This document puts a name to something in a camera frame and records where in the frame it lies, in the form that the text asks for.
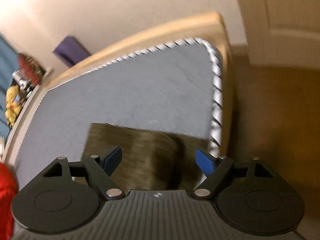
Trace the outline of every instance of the purple object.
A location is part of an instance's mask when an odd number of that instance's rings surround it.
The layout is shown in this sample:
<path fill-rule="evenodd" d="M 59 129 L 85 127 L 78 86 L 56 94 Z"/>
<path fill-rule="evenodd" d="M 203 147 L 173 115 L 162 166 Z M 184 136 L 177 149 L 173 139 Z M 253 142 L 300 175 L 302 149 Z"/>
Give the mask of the purple object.
<path fill-rule="evenodd" d="M 54 49 L 53 53 L 61 59 L 68 67 L 91 56 L 91 54 L 73 36 L 67 36 Z"/>

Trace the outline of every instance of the blue tab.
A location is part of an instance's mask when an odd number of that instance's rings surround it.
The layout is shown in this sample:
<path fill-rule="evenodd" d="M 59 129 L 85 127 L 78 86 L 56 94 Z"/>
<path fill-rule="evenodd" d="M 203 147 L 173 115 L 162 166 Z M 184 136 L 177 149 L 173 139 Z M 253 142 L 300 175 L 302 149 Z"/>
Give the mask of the blue tab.
<path fill-rule="evenodd" d="M 107 158 L 103 161 L 102 169 L 108 176 L 115 171 L 116 167 L 120 164 L 122 160 L 122 150 L 117 147 Z"/>
<path fill-rule="evenodd" d="M 196 164 L 207 177 L 214 172 L 213 161 L 201 150 L 196 150 Z"/>

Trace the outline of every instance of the gray mattress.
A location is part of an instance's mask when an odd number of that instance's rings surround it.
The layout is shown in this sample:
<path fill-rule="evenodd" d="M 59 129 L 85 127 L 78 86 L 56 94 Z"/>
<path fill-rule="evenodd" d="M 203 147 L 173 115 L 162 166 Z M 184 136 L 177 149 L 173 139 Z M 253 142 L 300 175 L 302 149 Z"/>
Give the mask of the gray mattress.
<path fill-rule="evenodd" d="M 19 188 L 57 156 L 79 161 L 93 122 L 209 138 L 212 55 L 201 41 L 168 44 L 119 58 L 49 90 L 17 155 Z"/>

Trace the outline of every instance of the wooden bed frame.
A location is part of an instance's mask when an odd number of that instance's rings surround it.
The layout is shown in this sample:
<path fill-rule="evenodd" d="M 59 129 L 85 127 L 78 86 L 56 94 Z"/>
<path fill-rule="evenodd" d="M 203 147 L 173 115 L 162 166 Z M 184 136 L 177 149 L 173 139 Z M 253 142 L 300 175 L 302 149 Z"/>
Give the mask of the wooden bed frame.
<path fill-rule="evenodd" d="M 45 87 L 43 93 L 115 58 L 131 54 L 140 49 L 193 37 L 207 40 L 211 44 L 215 45 L 222 55 L 223 116 L 220 154 L 227 155 L 234 101 L 234 82 L 232 78 L 232 65 L 230 64 L 230 45 L 222 17 L 218 13 L 211 12 L 176 20 L 123 39 L 95 53 L 91 57 L 79 62 L 72 68 L 60 74 L 57 78 L 50 81 L 50 83 Z M 12 165 L 12 160 L 14 158 L 10 155 L 16 155 L 18 153 L 17 151 L 19 150 L 20 144 L 22 143 L 23 137 L 28 129 L 28 125 L 26 125 L 26 123 L 29 124 L 31 122 L 32 116 L 38 107 L 37 102 L 39 101 L 40 103 L 41 99 L 41 95 L 39 95 L 38 98 L 35 98 L 32 108 L 28 109 L 25 117 L 21 119 L 21 121 L 24 122 L 24 125 L 21 125 L 19 132 L 15 133 L 15 138 L 12 138 L 10 145 L 6 146 L 6 156 L 3 156 L 2 162 Z"/>

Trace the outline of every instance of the red object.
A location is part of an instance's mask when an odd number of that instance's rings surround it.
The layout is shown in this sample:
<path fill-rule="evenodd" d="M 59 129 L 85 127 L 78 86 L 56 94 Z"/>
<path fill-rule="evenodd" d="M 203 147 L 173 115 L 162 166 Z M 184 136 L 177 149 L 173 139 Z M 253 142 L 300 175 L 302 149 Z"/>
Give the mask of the red object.
<path fill-rule="evenodd" d="M 0 163 L 0 240 L 8 240 L 13 233 L 11 202 L 18 186 L 8 168 Z"/>
<path fill-rule="evenodd" d="M 39 77 L 33 69 L 32 64 L 28 61 L 28 58 L 25 54 L 19 53 L 18 54 L 18 63 L 19 68 L 24 71 L 26 77 L 30 79 L 33 85 L 41 84 L 41 77 Z"/>

